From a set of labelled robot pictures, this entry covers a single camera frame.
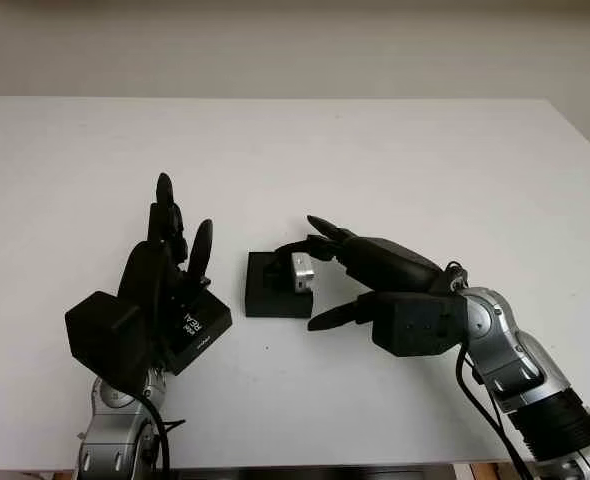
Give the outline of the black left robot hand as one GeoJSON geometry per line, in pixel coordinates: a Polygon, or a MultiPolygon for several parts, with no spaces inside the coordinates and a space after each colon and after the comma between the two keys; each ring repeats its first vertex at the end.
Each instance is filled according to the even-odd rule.
{"type": "Polygon", "coordinates": [[[209,290],[213,222],[197,229],[192,246],[184,238],[180,207],[170,177],[162,173],[150,206],[147,238],[132,250],[118,297],[144,315],[152,365],[179,375],[231,325],[230,311],[209,290]]]}

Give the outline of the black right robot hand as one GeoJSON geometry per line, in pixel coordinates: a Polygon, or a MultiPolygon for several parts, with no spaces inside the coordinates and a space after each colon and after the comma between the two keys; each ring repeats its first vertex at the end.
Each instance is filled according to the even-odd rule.
{"type": "Polygon", "coordinates": [[[346,275],[373,292],[449,295],[468,286],[468,273],[456,261],[442,268],[393,241],[360,236],[318,216],[309,215],[307,220],[318,233],[277,248],[268,266],[270,273],[292,274],[292,255],[304,253],[321,261],[337,261],[346,275]]]}

